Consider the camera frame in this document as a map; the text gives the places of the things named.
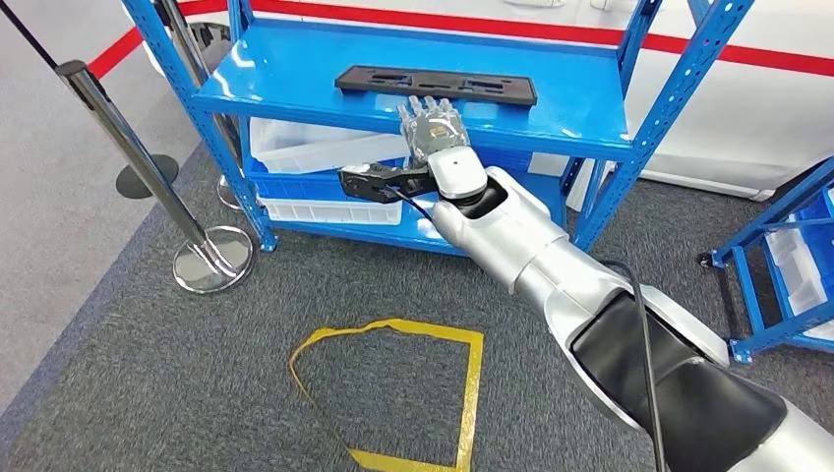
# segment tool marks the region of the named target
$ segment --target robotic arm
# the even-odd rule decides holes
[[[834,470],[834,437],[783,397],[730,373],[724,340],[656,288],[635,293],[573,246],[547,207],[506,172],[484,169],[447,100],[427,97],[428,109],[416,97],[410,102],[414,116],[399,108],[408,168],[345,167],[347,195],[390,203],[437,191],[431,219],[440,234],[544,317],[601,411],[653,438],[656,411],[672,472]]]

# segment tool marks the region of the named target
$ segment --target shelf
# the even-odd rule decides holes
[[[455,100],[473,144],[625,161],[631,147],[614,49],[258,19],[192,103],[206,111],[398,133],[403,95],[343,94],[352,65],[526,76],[533,107]]]
[[[776,293],[776,300],[779,304],[782,321],[787,321],[795,315],[791,308],[791,304],[788,301],[788,287],[785,284],[785,279],[782,277],[782,270],[779,269],[774,262],[773,256],[771,255],[766,243],[762,245],[762,251],[767,263],[767,270],[770,272],[770,279],[773,282],[773,290]],[[822,349],[834,352],[834,339],[812,337],[807,334],[796,334],[793,337],[788,338],[785,342],[797,347]]]
[[[547,175],[509,172],[521,185],[538,197],[550,209],[551,217],[563,226],[562,214],[565,202],[559,192],[559,178]],[[418,205],[431,213],[437,194],[427,194],[414,199]],[[425,216],[406,203],[402,205],[402,222],[396,226],[362,224],[298,223],[290,221],[268,221],[269,226],[308,233],[353,239],[368,243],[387,244],[407,249],[418,249],[435,253],[462,256],[444,240]]]

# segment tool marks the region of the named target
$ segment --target stanchion post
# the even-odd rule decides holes
[[[191,80],[194,81],[195,86],[202,86],[209,77],[209,66],[206,64],[203,53],[200,52],[200,46],[191,34],[191,29],[188,26],[188,22],[185,21],[185,17],[180,11],[177,1],[156,1],[158,1],[159,5],[162,7],[162,14],[165,15],[167,23],[171,28],[171,39],[173,40],[174,48],[176,48],[180,57],[182,57],[183,64],[185,65],[186,71],[188,71],[189,77],[191,77]],[[243,168],[243,161],[241,158],[240,135],[238,134],[237,128],[234,126],[232,120],[223,115],[215,113],[212,116],[212,119],[214,126],[220,133],[220,137],[229,148],[229,152],[232,154],[235,164],[237,164],[238,171],[242,174],[243,171],[241,169]],[[227,207],[236,210],[241,209],[234,192],[226,182],[225,176],[222,175],[220,176],[220,180],[217,182],[217,196]]]
[[[37,55],[40,56],[47,66],[49,66],[49,69],[54,71],[55,68],[58,67],[55,59],[49,55],[46,48],[43,47],[43,44],[41,44],[40,41],[34,37],[34,34],[29,31],[26,25],[24,25],[24,22],[18,18],[17,14],[15,14],[5,0],[0,0],[0,12],[3,12],[3,15],[9,19],[12,26],[14,26],[15,29],[24,37],[32,49],[37,52]],[[174,179],[177,178],[180,166],[174,158],[164,154],[155,154],[153,156],[153,161],[162,171],[162,175],[165,176],[165,180],[173,182]],[[142,179],[136,175],[129,165],[122,169],[122,171],[119,172],[118,177],[116,177],[116,192],[118,192],[122,197],[132,200],[146,199],[147,197],[153,195],[145,184],[142,183]]]
[[[55,73],[89,109],[185,235],[186,243],[174,258],[177,283],[191,292],[213,293],[243,279],[252,266],[253,257],[252,240],[246,232],[232,226],[204,230],[165,180],[148,150],[84,62],[61,64],[55,68]]]

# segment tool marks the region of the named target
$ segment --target white storage box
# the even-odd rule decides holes
[[[269,172],[283,174],[319,172],[408,154],[400,135],[263,118],[249,121],[249,147],[252,157]]]
[[[795,221],[793,215],[788,221]],[[782,273],[788,290],[788,303],[794,315],[828,301],[820,280],[819,269],[813,259],[803,233],[796,228],[780,229],[765,236],[773,262]],[[834,322],[821,324],[804,333],[806,336],[834,340]]]
[[[399,224],[402,202],[376,204],[288,199],[259,199],[269,219],[315,223]]]

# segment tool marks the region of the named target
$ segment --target yellow floor tape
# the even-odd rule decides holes
[[[293,380],[298,384],[298,388],[304,396],[307,397],[307,400],[310,401],[311,405],[313,405],[313,407],[329,424],[327,416],[324,415],[322,409],[313,399],[313,395],[311,395],[310,392],[304,387],[304,384],[295,372],[295,361],[298,358],[298,355],[322,339],[342,336],[345,334],[361,334],[363,332],[367,332],[372,329],[379,329],[381,327],[389,327],[391,329],[409,334],[420,334],[469,344],[469,361],[466,369],[466,384],[463,389],[463,415],[460,419],[460,439],[457,443],[457,458],[454,466],[429,464],[369,452],[367,450],[355,449],[348,446],[342,440],[332,425],[330,425],[331,432],[342,443],[342,445],[344,445],[350,453],[350,456],[353,457],[359,465],[366,469],[378,470],[381,472],[469,472],[470,461],[472,459],[472,444],[475,441],[475,410],[478,407],[478,386],[481,381],[481,355],[484,350],[483,333],[471,331],[469,329],[443,326],[440,324],[412,322],[399,318],[379,320],[377,322],[366,324],[363,327],[350,327],[343,329],[320,327],[319,329],[313,331],[313,334],[302,342],[290,356],[289,371],[290,374],[292,374]]]

